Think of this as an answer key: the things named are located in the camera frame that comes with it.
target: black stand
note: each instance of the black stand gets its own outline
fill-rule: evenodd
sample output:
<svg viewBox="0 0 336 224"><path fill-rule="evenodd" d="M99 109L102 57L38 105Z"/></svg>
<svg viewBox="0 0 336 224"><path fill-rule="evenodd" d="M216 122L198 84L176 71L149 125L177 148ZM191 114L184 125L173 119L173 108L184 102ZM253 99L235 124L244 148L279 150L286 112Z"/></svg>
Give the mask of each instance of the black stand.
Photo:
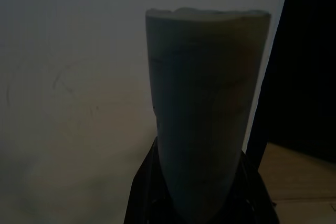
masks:
<svg viewBox="0 0 336 224"><path fill-rule="evenodd" d="M134 177L124 224L184 224L173 209L157 152L155 140ZM229 196L209 224L278 224L260 175L245 154L241 154Z"/></svg>

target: pencil mark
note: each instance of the pencil mark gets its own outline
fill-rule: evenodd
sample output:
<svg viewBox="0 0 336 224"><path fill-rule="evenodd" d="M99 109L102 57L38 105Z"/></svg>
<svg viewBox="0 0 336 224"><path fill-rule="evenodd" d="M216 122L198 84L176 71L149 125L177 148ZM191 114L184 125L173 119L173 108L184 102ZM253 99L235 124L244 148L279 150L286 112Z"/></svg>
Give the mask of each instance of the pencil mark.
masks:
<svg viewBox="0 0 336 224"><path fill-rule="evenodd" d="M332 210L334 210L334 212L336 212L336 207L333 206L333 204L330 204Z"/></svg>
<svg viewBox="0 0 336 224"><path fill-rule="evenodd" d="M72 88L68 87L62 80L60 80L59 82L62 84L62 86L64 87L64 89L65 89L69 94L73 94L74 91L73 91Z"/></svg>
<svg viewBox="0 0 336 224"><path fill-rule="evenodd" d="M76 61L74 61L74 62L72 62L72 63L70 63L70 64L65 65L61 70L59 70L59 71L57 72L57 74L56 74L56 77L54 78L54 81L53 81L53 84L52 84L52 88L53 88L53 89L56 89L56 85L57 85L57 83L59 82L61 76L62 76L65 72L71 70L73 67L75 67L75 66L77 66L78 64L82 63L84 60L85 60L85 59L76 60Z"/></svg>

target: wall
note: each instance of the wall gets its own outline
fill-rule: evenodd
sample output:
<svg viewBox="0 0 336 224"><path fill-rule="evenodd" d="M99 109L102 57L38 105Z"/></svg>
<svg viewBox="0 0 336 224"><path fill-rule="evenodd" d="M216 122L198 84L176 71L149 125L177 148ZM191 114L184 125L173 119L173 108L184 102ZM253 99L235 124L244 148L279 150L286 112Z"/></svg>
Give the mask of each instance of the wall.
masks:
<svg viewBox="0 0 336 224"><path fill-rule="evenodd" d="M279 3L0 0L0 221L122 223L156 134L146 9L252 8L276 17Z"/></svg>

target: white cylinder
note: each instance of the white cylinder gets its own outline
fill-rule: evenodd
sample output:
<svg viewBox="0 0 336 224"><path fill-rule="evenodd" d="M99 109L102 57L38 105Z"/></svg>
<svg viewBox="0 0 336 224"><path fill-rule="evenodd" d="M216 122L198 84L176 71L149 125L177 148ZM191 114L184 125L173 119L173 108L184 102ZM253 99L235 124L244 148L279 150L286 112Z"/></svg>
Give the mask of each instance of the white cylinder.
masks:
<svg viewBox="0 0 336 224"><path fill-rule="evenodd" d="M209 221L230 190L269 22L261 11L146 14L160 165L188 223Z"/></svg>

